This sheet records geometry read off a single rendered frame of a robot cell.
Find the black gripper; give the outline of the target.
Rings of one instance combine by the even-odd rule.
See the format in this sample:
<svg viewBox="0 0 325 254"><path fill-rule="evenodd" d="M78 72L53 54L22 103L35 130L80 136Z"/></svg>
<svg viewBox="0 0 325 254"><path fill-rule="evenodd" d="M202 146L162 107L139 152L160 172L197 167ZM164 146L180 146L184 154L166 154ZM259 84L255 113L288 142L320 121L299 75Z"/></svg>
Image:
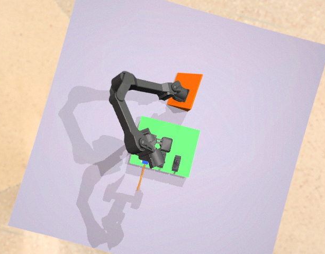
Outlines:
<svg viewBox="0 0 325 254"><path fill-rule="evenodd" d="M162 139L158 139L157 135L154 134L154 136L156 137L156 143L160 145L160 150L169 153L173 142L172 138L162 137Z"/></svg>

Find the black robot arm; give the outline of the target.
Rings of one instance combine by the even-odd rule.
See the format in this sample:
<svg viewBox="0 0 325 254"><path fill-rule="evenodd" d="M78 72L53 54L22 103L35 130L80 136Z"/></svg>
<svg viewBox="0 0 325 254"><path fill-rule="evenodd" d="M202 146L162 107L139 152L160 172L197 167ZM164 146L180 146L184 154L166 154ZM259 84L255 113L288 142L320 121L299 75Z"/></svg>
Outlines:
<svg viewBox="0 0 325 254"><path fill-rule="evenodd" d="M124 132L124 143L128 153L137 155L140 160L147 161L150 168L163 165L165 162L160 148L155 147L156 137L150 133L149 128L139 131L134 123L125 96L128 91L136 90L156 94L159 100L172 99L185 102L189 89L182 87L177 80L174 83L153 83L137 79L134 74L121 72L111 81L109 102L112 104Z"/></svg>

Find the green flat platform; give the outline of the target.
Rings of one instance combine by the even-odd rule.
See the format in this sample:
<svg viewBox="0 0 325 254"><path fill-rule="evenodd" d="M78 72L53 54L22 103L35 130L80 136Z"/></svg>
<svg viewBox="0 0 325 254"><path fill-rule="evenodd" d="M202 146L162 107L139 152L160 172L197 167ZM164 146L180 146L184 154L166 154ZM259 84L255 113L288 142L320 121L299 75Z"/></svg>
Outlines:
<svg viewBox="0 0 325 254"><path fill-rule="evenodd" d="M158 139L168 137L173 140L169 153L161 151L166 163L153 169L189 177L200 130L141 116L138 130L146 128ZM144 166L137 155L131 155L130 163Z"/></svg>

